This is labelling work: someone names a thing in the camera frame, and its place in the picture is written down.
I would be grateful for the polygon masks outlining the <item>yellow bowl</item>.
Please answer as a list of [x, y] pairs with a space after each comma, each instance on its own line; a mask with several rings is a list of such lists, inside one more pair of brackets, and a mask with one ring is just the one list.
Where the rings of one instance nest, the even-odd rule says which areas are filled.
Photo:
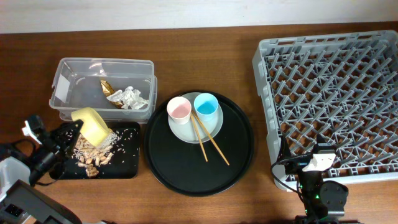
[[71, 113], [73, 121], [81, 120], [83, 126], [81, 135], [93, 146], [100, 146], [111, 134], [102, 117], [90, 107], [82, 108]]

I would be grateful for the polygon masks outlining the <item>food scraps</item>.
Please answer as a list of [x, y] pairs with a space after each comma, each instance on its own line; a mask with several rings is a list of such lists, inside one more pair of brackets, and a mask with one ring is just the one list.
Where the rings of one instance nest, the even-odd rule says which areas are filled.
[[98, 147], [91, 145], [83, 136], [79, 136], [73, 150], [72, 159], [78, 158], [78, 165], [85, 168], [89, 179], [93, 179], [98, 174], [97, 166], [107, 164], [113, 156], [110, 149], [116, 142], [118, 135], [112, 129], [110, 131], [111, 134]]

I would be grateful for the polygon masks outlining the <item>gold foil wrapper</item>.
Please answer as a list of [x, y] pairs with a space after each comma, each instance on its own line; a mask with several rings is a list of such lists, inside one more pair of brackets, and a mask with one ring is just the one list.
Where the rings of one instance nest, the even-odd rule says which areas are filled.
[[[104, 93], [106, 98], [115, 93], [115, 90], [112, 88], [112, 86], [105, 79], [101, 78], [100, 79], [100, 84], [101, 84], [102, 91], [103, 91], [103, 93]], [[118, 109], [121, 109], [122, 105], [123, 105], [121, 102], [110, 101], [110, 103], [113, 104]]]

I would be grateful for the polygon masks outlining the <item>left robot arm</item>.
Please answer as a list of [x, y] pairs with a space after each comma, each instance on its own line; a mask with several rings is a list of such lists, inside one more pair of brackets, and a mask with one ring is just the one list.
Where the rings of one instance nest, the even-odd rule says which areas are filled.
[[47, 131], [37, 115], [25, 120], [22, 132], [30, 139], [1, 144], [1, 223], [81, 223], [67, 207], [34, 187], [56, 166], [71, 158], [83, 121], [63, 123]]

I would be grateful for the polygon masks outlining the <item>white tissue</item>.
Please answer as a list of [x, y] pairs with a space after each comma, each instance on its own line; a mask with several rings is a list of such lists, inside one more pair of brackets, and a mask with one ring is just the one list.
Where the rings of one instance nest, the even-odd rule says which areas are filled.
[[132, 86], [128, 86], [124, 91], [118, 90], [106, 98], [118, 108], [126, 110], [139, 110], [149, 103], [149, 100], [143, 99], [141, 92]]

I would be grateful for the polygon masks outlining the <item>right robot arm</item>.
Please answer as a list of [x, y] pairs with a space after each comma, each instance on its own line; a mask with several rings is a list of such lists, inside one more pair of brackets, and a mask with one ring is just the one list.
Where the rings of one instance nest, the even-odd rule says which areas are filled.
[[281, 137], [277, 161], [284, 166], [286, 174], [298, 177], [296, 191], [305, 208], [305, 215], [297, 215], [295, 223], [338, 223], [344, 216], [349, 193], [347, 186], [323, 180], [324, 171], [333, 165], [336, 150], [335, 145], [317, 134], [309, 153], [293, 156], [287, 138]]

